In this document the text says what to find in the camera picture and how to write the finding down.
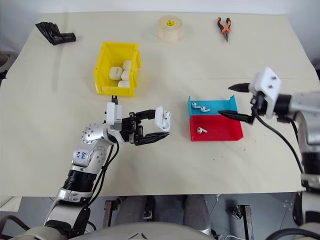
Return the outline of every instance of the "clear tape roll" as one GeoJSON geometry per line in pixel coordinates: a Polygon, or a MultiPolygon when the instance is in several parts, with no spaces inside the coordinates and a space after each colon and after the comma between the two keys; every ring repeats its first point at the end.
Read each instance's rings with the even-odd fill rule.
{"type": "Polygon", "coordinates": [[[166,43],[175,43],[182,38],[183,23],[176,16],[163,16],[158,22],[158,37],[166,43]]]}

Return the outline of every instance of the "yellow bin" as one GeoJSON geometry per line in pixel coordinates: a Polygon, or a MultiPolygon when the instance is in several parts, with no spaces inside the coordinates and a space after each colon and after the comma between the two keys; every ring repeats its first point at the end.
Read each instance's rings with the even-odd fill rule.
{"type": "Polygon", "coordinates": [[[96,92],[103,95],[134,97],[140,66],[138,43],[104,41],[94,69],[96,92]],[[109,71],[111,67],[122,67],[125,60],[132,61],[129,75],[130,87],[118,87],[118,81],[109,79],[109,71]]]}

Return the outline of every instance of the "pliers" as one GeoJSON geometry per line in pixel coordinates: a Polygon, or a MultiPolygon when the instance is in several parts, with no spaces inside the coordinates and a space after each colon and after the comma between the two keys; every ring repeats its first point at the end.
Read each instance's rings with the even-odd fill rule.
{"type": "Polygon", "coordinates": [[[229,33],[231,32],[230,30],[230,26],[231,26],[231,20],[230,18],[228,17],[225,22],[227,24],[226,27],[224,27],[221,23],[221,17],[218,17],[217,19],[217,23],[218,23],[218,27],[220,28],[221,30],[221,34],[224,36],[225,40],[228,42],[228,39],[229,39],[229,33]]]}

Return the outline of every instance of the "white earbud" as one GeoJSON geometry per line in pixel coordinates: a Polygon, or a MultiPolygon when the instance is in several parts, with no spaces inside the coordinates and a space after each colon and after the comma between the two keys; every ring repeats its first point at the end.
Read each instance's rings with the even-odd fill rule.
{"type": "Polygon", "coordinates": [[[129,81],[118,81],[118,88],[130,88],[130,82],[129,81]]]}
{"type": "Polygon", "coordinates": [[[204,132],[204,133],[207,133],[207,132],[208,132],[207,130],[203,129],[202,127],[198,127],[198,128],[196,129],[196,131],[197,131],[198,134],[201,134],[202,132],[204,132]]]}
{"type": "Polygon", "coordinates": [[[119,66],[113,66],[109,71],[109,78],[111,80],[120,80],[121,74],[123,73],[123,69],[119,66]]]}
{"type": "Polygon", "coordinates": [[[195,102],[191,103],[191,106],[192,106],[192,108],[194,108],[194,109],[199,109],[199,108],[201,108],[201,106],[197,106],[197,103],[195,103],[195,102]]]}
{"type": "Polygon", "coordinates": [[[130,71],[129,70],[124,70],[121,74],[121,79],[123,81],[127,81],[129,82],[130,81],[130,71]]]}
{"type": "Polygon", "coordinates": [[[205,106],[200,107],[201,112],[206,113],[206,112],[210,112],[211,109],[206,109],[205,106]]]}
{"type": "Polygon", "coordinates": [[[123,70],[130,70],[131,69],[131,60],[125,60],[122,64],[123,70]]]}

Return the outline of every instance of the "black cable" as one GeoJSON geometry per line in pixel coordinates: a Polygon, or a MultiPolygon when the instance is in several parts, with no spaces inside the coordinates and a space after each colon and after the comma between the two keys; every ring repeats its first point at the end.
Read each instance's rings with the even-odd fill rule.
{"type": "Polygon", "coordinates": [[[291,122],[291,125],[292,125],[293,130],[294,130],[294,134],[295,134],[296,141],[299,142],[299,141],[298,141],[298,129],[297,129],[297,126],[296,126],[296,124],[295,124],[295,121],[291,120],[290,122],[291,122]]]}
{"type": "Polygon", "coordinates": [[[113,157],[110,159],[110,161],[107,163],[105,169],[108,168],[108,166],[111,164],[111,162],[113,161],[113,159],[115,159],[115,157],[118,155],[119,153],[119,143],[118,141],[116,142],[116,151],[115,151],[115,154],[113,155],[113,157]]]}
{"type": "Polygon", "coordinates": [[[2,235],[2,232],[5,228],[7,220],[14,221],[16,224],[18,224],[23,230],[29,230],[30,227],[28,227],[23,221],[21,221],[18,217],[13,215],[6,215],[0,219],[0,234],[2,235]]]}
{"type": "Polygon", "coordinates": [[[94,231],[97,231],[96,226],[92,222],[87,221],[86,224],[89,224],[93,228],[94,231]]]}
{"type": "Polygon", "coordinates": [[[109,161],[109,159],[110,159],[110,157],[111,157],[111,154],[112,154],[113,150],[114,150],[114,145],[111,146],[110,151],[109,151],[109,154],[108,154],[108,157],[106,158],[105,164],[104,164],[104,166],[102,166],[102,168],[101,168],[102,171],[100,172],[100,174],[99,174],[99,176],[98,176],[98,178],[97,178],[97,180],[96,180],[96,182],[95,182],[95,184],[94,184],[94,187],[93,187],[93,190],[92,190],[93,193],[96,191],[96,188],[97,188],[97,186],[98,186],[98,183],[99,183],[99,181],[100,181],[100,179],[101,179],[101,177],[102,177],[103,169],[104,169],[104,167],[106,166],[106,164],[108,163],[108,161],[109,161]]]}
{"type": "Polygon", "coordinates": [[[287,229],[278,230],[272,233],[270,236],[268,236],[266,240],[277,240],[279,238],[282,238],[288,235],[302,235],[304,237],[310,237],[316,240],[320,240],[319,234],[312,231],[304,230],[301,228],[287,228],[287,229]]]}
{"type": "Polygon", "coordinates": [[[266,122],[264,122],[261,117],[259,116],[258,114],[258,111],[256,108],[252,108],[252,112],[254,113],[254,116],[256,117],[256,119],[263,125],[265,126],[266,128],[270,129],[272,132],[274,132],[275,134],[277,134],[287,145],[288,147],[290,148],[290,150],[292,151],[293,155],[294,155],[294,158],[295,158],[295,161],[296,163],[298,164],[298,167],[300,169],[300,172],[303,173],[304,172],[304,169],[302,168],[302,165],[300,163],[300,160],[299,160],[299,157],[295,151],[295,149],[292,147],[292,145],[290,144],[290,142],[280,133],[278,132],[277,130],[275,130],[272,126],[268,125],[266,122]]]}
{"type": "Polygon", "coordinates": [[[3,240],[9,240],[9,239],[12,239],[13,236],[8,236],[8,235],[5,235],[5,234],[0,234],[0,239],[3,239],[3,240]]]}
{"type": "Polygon", "coordinates": [[[107,172],[107,169],[108,169],[108,166],[111,164],[111,162],[113,161],[113,159],[115,159],[115,157],[117,156],[118,152],[119,152],[119,143],[116,142],[116,151],[115,151],[115,154],[113,155],[113,157],[109,160],[110,158],[110,155],[111,155],[111,152],[112,152],[112,149],[110,149],[110,152],[109,152],[109,155],[108,155],[108,158],[104,164],[104,166],[102,167],[102,170],[100,172],[100,175],[98,177],[98,179],[100,179],[100,176],[102,175],[102,179],[101,179],[101,183],[100,183],[100,186],[99,186],[99,189],[98,191],[96,192],[96,195],[91,199],[91,201],[88,203],[88,207],[97,199],[98,195],[100,194],[101,190],[102,190],[102,186],[104,184],[104,180],[105,180],[105,176],[106,176],[106,172],[107,172]]]}

